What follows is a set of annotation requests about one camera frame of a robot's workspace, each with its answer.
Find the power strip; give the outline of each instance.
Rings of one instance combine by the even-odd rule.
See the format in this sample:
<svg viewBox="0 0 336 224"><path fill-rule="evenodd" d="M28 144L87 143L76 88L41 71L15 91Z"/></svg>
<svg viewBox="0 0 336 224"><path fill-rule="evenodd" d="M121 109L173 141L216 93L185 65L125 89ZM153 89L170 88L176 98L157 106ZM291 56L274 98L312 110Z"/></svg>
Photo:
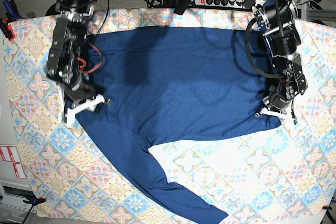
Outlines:
<svg viewBox="0 0 336 224"><path fill-rule="evenodd" d="M215 0L212 1L212 3L209 3L210 0L194 0L194 5L196 6L211 6L211 7L217 7L217 8L228 8L228 9L237 9L237 10L249 10L246 9L243 5L243 1L241 0L234 0L229 1L226 5L223 5L222 3L219 3L218 5L214 4Z"/></svg>

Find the blue object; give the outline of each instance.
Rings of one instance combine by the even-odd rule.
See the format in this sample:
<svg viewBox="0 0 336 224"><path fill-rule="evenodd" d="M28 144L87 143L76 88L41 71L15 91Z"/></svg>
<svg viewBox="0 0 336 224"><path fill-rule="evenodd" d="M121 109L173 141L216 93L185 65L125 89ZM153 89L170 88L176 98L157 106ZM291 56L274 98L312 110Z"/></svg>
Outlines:
<svg viewBox="0 0 336 224"><path fill-rule="evenodd" d="M256 64L267 55L250 36ZM92 74L109 106L77 115L116 169L147 197L200 224L218 224L227 214L166 175L148 148L178 140L222 140L276 128L261 115L269 83L250 67L244 32L212 28L146 27L98 35L104 55ZM97 59L92 52L90 59Z"/></svg>
<svg viewBox="0 0 336 224"><path fill-rule="evenodd" d="M39 198L38 199L35 196L34 197L32 197L32 196L26 196L25 198L27 200L23 199L23 202L26 203L26 204L31 204L33 207L46 202L46 199L44 199L44 198Z"/></svg>
<svg viewBox="0 0 336 224"><path fill-rule="evenodd" d="M3 0L2 3L4 4L9 16L11 17L11 22L22 19L21 15L18 13L16 5L13 6L13 4L11 4L8 0Z"/></svg>

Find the patterned tablecloth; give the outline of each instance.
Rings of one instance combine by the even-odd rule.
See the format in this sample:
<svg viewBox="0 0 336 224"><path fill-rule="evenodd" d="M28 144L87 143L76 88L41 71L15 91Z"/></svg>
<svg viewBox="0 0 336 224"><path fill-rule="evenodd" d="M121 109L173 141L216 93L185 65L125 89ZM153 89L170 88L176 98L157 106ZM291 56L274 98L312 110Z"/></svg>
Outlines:
<svg viewBox="0 0 336 224"><path fill-rule="evenodd" d="M94 33L105 13L97 12ZM246 29L252 13L190 9L119 9L102 33L144 26ZM57 88L44 75L55 17L12 23L3 39L5 71L17 147L41 217L105 223L191 223L134 188L83 128L57 121ZM299 123L223 141L154 146L169 181L178 182L229 213L224 223L256 223L321 212L336 189L336 30L296 21L309 83L295 99Z"/></svg>

